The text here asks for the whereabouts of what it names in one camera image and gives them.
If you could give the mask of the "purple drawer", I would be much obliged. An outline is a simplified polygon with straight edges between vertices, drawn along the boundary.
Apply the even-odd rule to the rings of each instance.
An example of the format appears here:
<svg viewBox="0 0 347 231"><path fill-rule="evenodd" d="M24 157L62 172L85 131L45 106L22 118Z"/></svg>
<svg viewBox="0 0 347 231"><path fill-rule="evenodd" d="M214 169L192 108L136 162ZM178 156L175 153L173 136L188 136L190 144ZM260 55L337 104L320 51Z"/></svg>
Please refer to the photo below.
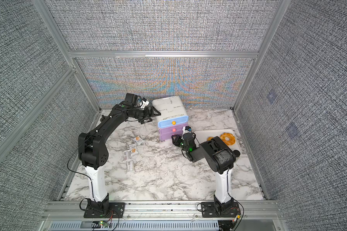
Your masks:
<svg viewBox="0 0 347 231"><path fill-rule="evenodd" d="M182 136L182 133L181 132L174 132L174 133L161 134L160 135L160 140L161 141L171 140L172 136Z"/></svg>
<svg viewBox="0 0 347 231"><path fill-rule="evenodd" d="M181 135L183 133L183 128L187 125L188 125L187 123L182 123L182 124L176 124L176 125L172 125L169 127L161 128L161 129L159 129L159 134L165 135L165 134L178 133L179 135Z"/></svg>

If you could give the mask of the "white blue drawer cabinet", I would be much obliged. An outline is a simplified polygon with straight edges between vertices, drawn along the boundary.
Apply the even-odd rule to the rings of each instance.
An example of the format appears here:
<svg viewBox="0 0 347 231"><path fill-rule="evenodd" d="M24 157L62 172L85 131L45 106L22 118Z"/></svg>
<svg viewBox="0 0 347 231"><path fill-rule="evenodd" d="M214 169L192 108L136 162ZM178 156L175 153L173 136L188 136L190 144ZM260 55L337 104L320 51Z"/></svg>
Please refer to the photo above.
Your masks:
<svg viewBox="0 0 347 231"><path fill-rule="evenodd" d="M152 105L161 113L156 117L159 129L176 124L188 122L188 114L179 96L166 97L153 100Z"/></svg>

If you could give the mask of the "white cookie packet top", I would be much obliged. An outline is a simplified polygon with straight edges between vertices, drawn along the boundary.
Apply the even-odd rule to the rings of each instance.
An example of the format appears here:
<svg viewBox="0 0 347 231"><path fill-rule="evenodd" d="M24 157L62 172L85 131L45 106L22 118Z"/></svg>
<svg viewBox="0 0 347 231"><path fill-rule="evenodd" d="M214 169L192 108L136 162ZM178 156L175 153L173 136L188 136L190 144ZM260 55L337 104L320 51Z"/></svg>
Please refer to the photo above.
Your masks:
<svg viewBox="0 0 347 231"><path fill-rule="evenodd" d="M134 141L138 146L142 145L145 142L140 136L134 137Z"/></svg>

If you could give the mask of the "white cookie packet orange picture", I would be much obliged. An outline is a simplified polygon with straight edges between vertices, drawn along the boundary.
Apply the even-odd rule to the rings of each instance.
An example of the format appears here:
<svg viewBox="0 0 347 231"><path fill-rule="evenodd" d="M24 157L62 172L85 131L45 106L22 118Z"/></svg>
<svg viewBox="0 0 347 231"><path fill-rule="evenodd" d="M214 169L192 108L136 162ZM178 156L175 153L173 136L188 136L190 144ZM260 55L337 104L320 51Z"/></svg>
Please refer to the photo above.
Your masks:
<svg viewBox="0 0 347 231"><path fill-rule="evenodd" d="M130 154L131 154L131 156L135 156L135 155L137 155L137 154L139 153L137 147L138 147L138 146L137 146L136 143L135 143L135 144L129 145L129 149L130 149Z"/></svg>

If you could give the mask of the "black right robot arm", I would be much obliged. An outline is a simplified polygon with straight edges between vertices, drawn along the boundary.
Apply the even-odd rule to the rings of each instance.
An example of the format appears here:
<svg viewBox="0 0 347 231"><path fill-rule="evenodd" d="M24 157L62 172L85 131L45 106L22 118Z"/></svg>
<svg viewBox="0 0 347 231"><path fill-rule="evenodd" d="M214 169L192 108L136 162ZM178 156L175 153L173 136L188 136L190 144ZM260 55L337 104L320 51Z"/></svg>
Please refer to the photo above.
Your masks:
<svg viewBox="0 0 347 231"><path fill-rule="evenodd" d="M179 147L183 156L195 163L205 159L210 169L215 173L216 190L214 206L218 213L224 213L235 206L230 192L230 178L236 159L241 153L231 150L218 136L200 144L195 143L196 135L186 133L171 137L174 146Z"/></svg>

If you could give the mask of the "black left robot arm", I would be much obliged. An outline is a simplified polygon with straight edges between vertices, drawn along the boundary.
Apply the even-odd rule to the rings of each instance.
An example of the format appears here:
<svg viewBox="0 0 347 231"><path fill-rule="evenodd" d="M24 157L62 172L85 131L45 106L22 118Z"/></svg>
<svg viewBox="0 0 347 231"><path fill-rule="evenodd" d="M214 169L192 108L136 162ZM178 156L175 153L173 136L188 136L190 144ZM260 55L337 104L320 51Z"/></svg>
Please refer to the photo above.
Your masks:
<svg viewBox="0 0 347 231"><path fill-rule="evenodd" d="M140 124L149 123L161 113L146 98L127 93L124 101L116 104L109 115L102 118L101 123L88 133L78 137L79 160L85 168L89 179L90 199L102 202L109 199L105 185L105 168L109 158L106 142L115 129L129 118Z"/></svg>

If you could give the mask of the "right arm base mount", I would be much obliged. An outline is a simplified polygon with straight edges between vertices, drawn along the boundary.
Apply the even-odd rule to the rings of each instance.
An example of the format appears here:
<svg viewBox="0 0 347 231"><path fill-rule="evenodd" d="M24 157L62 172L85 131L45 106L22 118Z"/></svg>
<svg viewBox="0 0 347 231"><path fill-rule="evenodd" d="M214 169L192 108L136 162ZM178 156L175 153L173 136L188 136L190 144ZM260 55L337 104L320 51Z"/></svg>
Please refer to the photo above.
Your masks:
<svg viewBox="0 0 347 231"><path fill-rule="evenodd" d="M217 200L214 202L201 202L200 212L203 218L240 218L241 215L239 204L233 199L224 203Z"/></svg>

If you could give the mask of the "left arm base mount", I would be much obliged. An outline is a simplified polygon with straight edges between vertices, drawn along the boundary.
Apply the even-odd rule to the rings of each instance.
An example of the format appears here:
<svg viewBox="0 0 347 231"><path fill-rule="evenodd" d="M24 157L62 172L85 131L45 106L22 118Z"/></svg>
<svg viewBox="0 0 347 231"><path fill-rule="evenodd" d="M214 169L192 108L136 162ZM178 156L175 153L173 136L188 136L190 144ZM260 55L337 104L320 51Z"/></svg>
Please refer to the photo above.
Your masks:
<svg viewBox="0 0 347 231"><path fill-rule="evenodd" d="M122 218L125 211L125 203L110 202L105 198L102 202L95 202L89 198L86 208L81 208L84 211L84 218Z"/></svg>

